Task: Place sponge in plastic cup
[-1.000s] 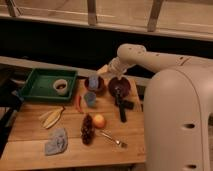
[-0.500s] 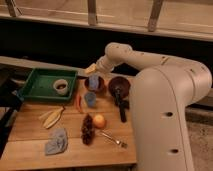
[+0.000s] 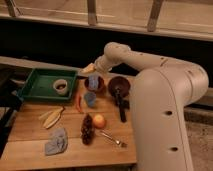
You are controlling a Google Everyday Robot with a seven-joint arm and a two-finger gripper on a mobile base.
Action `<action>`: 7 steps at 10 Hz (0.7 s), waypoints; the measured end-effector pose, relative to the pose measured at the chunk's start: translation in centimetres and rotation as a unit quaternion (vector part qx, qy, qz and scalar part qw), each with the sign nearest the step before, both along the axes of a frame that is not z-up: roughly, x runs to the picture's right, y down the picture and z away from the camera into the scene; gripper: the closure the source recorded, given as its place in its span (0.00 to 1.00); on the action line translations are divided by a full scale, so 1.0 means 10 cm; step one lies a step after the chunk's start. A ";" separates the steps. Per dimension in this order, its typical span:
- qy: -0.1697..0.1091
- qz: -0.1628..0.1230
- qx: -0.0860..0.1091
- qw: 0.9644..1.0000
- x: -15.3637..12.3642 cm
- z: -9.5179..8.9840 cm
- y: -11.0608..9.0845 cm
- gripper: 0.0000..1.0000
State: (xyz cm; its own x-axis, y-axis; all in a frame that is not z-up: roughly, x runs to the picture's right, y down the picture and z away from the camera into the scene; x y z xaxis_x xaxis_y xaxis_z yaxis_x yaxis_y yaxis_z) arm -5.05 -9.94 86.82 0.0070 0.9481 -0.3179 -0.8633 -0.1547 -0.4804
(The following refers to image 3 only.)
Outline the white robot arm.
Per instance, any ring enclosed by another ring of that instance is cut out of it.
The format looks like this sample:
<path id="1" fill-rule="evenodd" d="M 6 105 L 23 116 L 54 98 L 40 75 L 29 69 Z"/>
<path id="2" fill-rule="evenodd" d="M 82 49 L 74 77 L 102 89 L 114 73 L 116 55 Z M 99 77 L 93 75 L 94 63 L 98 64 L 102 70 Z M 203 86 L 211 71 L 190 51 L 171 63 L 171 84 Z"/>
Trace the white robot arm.
<path id="1" fill-rule="evenodd" d="M 110 42 L 82 72 L 106 73 L 121 63 L 138 71 L 130 89 L 137 171 L 194 171 L 184 107 L 206 93 L 206 71 L 192 62 Z"/>

